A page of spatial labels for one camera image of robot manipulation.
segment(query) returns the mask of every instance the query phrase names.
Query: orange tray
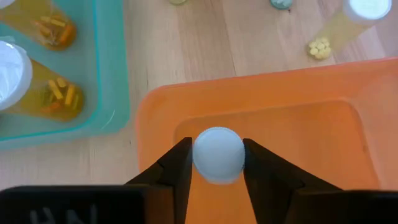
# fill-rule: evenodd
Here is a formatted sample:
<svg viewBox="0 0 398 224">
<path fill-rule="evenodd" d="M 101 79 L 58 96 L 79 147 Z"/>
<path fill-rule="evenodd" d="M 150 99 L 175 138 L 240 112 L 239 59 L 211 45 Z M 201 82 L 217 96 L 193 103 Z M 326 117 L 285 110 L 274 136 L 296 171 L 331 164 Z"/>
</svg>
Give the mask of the orange tray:
<svg viewBox="0 0 398 224">
<path fill-rule="evenodd" d="M 343 189 L 398 189 L 398 58 L 186 83 L 137 112 L 141 170 L 185 136 L 224 126 Z M 193 169 L 187 223 L 255 223 L 243 175 Z"/>
</svg>

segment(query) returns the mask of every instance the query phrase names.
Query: wooden surface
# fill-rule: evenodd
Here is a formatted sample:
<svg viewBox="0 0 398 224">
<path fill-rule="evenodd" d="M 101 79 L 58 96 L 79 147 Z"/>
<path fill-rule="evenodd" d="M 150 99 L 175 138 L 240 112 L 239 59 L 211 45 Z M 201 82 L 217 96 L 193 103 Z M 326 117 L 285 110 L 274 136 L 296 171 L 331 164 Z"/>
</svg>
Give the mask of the wooden surface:
<svg viewBox="0 0 398 224">
<path fill-rule="evenodd" d="M 276 72 L 398 55 L 398 7 L 344 51 L 322 62 L 304 44 L 340 0 L 296 0 L 277 11 L 268 0 L 126 0 L 131 121 L 119 133 L 0 152 L 0 188 L 24 184 L 121 184 L 138 174 L 134 116 L 162 85 Z"/>
</svg>

